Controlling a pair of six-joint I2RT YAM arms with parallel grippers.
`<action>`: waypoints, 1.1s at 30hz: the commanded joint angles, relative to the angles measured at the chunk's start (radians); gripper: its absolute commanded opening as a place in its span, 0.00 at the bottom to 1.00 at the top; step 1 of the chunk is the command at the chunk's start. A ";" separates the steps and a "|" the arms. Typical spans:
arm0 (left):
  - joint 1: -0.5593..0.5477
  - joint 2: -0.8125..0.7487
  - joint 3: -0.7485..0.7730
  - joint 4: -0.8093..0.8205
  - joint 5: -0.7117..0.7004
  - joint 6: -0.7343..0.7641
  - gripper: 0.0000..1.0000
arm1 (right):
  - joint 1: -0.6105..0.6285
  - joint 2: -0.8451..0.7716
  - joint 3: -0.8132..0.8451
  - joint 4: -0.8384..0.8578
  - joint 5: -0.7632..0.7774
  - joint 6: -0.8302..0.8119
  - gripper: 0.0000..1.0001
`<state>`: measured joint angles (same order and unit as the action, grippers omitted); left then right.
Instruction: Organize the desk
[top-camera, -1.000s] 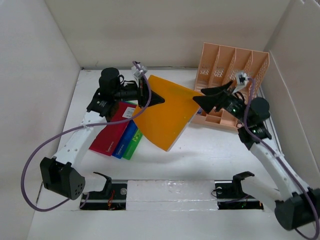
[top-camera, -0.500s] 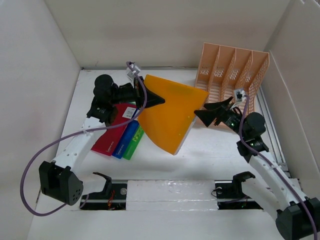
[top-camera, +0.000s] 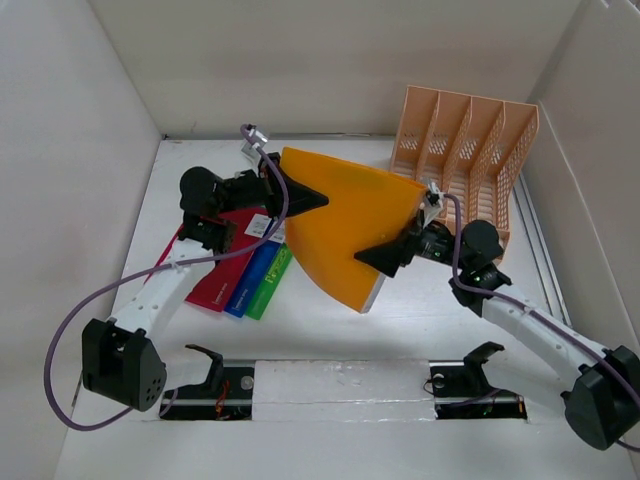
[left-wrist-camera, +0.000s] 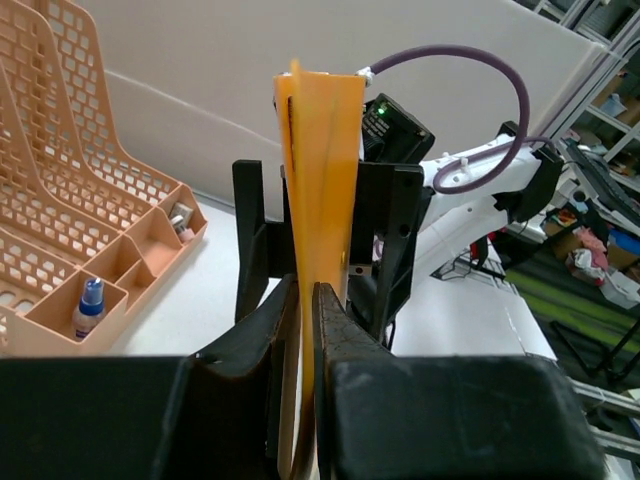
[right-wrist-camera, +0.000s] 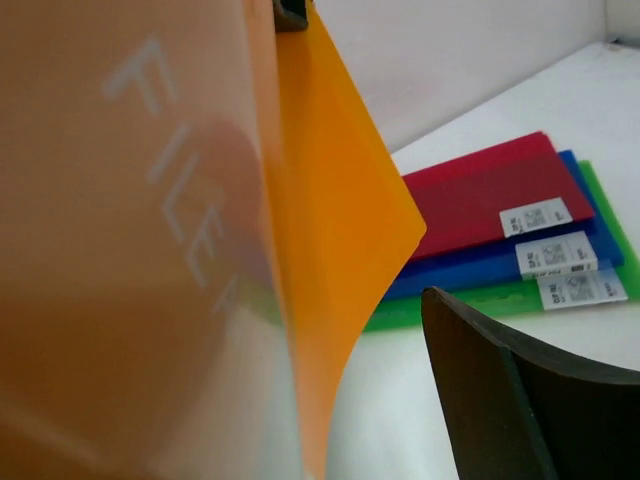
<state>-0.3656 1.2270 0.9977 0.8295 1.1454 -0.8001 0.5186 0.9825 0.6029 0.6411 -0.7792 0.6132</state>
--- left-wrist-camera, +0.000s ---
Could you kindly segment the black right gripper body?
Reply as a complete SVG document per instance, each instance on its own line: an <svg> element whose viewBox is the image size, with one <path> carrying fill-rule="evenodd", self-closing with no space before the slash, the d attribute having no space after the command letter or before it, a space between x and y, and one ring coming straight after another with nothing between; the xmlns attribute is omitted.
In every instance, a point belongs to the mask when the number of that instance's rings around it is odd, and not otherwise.
<svg viewBox="0 0 640 480"><path fill-rule="evenodd" d="M390 96L365 104L364 160L357 175L357 263L372 263L374 235L388 230L394 176L415 171L434 145L434 134Z"/></svg>

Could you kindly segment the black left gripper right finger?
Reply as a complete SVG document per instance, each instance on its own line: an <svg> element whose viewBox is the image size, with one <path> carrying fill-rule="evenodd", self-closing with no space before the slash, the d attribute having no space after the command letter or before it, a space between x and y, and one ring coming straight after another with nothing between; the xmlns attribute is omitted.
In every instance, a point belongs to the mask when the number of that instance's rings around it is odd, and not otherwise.
<svg viewBox="0 0 640 480"><path fill-rule="evenodd" d="M313 289L324 479L602 479L567 377L526 356L398 357Z"/></svg>

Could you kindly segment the pink white stapler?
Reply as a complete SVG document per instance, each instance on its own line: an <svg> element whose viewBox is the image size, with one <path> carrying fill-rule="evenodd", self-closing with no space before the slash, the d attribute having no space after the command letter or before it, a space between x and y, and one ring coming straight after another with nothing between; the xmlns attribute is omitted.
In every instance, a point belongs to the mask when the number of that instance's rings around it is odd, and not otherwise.
<svg viewBox="0 0 640 480"><path fill-rule="evenodd" d="M189 243L195 237L193 230L189 227L193 213L194 210L191 207L181 202L176 202L169 213L172 228L182 243Z"/></svg>

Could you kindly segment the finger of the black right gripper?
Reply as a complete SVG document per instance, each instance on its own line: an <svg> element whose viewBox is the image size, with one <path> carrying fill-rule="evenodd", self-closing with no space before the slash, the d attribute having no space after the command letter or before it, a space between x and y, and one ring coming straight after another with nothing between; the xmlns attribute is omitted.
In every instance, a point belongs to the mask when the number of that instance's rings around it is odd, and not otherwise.
<svg viewBox="0 0 640 480"><path fill-rule="evenodd" d="M290 281L282 301L282 323L295 322L297 279L293 229L286 182L282 181L284 219L266 218L262 163L237 160L232 165L239 274L235 321L253 313L271 279Z"/></svg>
<svg viewBox="0 0 640 480"><path fill-rule="evenodd" d="M387 327L409 298L422 203L423 171L394 176L388 230L374 235L372 263L357 263L357 183L349 260L348 311L384 346Z"/></svg>

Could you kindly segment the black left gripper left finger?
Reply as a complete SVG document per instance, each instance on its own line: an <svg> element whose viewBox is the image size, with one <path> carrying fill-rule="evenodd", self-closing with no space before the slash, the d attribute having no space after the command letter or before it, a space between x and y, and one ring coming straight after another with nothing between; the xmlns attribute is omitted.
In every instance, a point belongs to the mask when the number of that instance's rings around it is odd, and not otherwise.
<svg viewBox="0 0 640 480"><path fill-rule="evenodd" d="M6 359L5 479L274 479L297 283L190 356Z"/></svg>

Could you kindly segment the orange folder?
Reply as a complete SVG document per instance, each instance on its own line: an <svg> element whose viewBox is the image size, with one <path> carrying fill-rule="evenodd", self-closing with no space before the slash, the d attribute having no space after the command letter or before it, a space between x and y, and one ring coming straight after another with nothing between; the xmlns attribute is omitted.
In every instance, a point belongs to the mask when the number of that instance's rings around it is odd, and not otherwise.
<svg viewBox="0 0 640 480"><path fill-rule="evenodd" d="M307 479L315 450L312 295L346 301L365 80L304 69L274 78L299 286L301 405L290 478Z"/></svg>

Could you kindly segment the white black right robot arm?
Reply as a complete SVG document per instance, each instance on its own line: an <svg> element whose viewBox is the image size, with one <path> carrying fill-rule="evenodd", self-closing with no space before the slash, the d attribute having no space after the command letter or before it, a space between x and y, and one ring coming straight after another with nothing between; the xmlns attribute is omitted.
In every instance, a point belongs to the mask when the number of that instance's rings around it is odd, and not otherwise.
<svg viewBox="0 0 640 480"><path fill-rule="evenodd" d="M508 153L516 124L502 124L484 145L429 161L433 135L398 105L383 114L387 103L379 95L364 116L386 129L364 136L347 310L370 335L391 341L413 279L431 274L466 246L484 248L491 232L531 219L551 200L562 161L550 141L528 137L497 177L472 188Z"/></svg>

